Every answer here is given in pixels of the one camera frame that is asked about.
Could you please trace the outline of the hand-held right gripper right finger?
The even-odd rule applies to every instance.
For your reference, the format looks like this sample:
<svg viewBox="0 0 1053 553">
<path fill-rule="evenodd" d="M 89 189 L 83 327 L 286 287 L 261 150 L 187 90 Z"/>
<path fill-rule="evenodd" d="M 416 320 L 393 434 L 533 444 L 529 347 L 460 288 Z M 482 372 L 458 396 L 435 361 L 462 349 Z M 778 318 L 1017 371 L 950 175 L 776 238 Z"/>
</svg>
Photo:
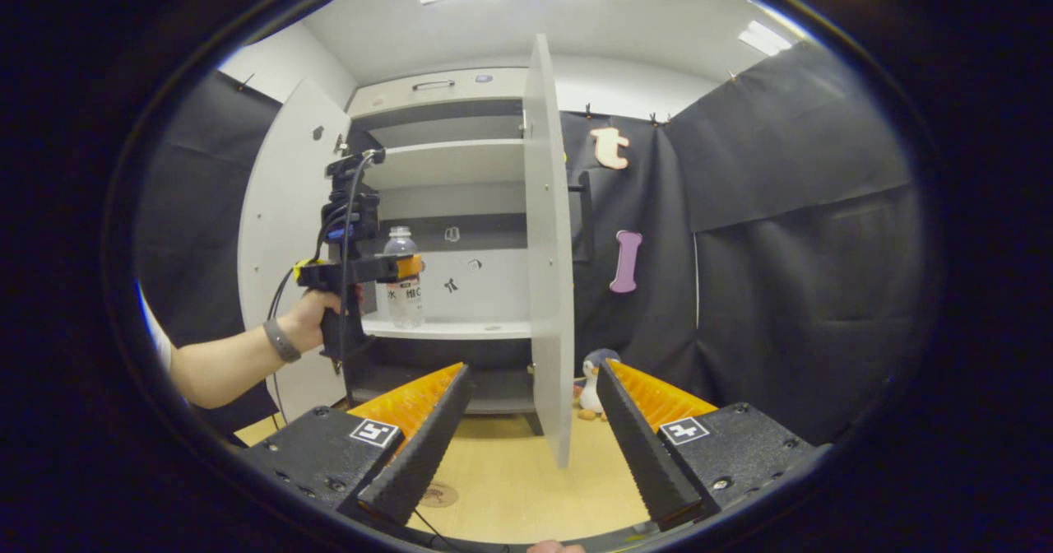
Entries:
<svg viewBox="0 0 1053 553">
<path fill-rule="evenodd" d="M 637 492 L 661 530 L 736 512 L 820 462 L 820 447 L 751 403 L 715 407 L 612 359 L 596 379 Z"/>
</svg>

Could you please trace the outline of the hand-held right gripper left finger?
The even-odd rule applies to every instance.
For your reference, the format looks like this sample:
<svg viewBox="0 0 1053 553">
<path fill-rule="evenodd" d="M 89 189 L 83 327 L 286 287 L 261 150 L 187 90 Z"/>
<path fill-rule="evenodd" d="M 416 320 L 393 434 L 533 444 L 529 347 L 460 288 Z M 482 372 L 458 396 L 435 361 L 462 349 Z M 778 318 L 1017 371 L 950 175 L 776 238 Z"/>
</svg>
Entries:
<svg viewBox="0 0 1053 553">
<path fill-rule="evenodd" d="M 244 459 L 317 508 L 400 527 L 424 498 L 472 388 L 470 366 L 455 363 L 347 411 L 315 407 Z"/>
</svg>

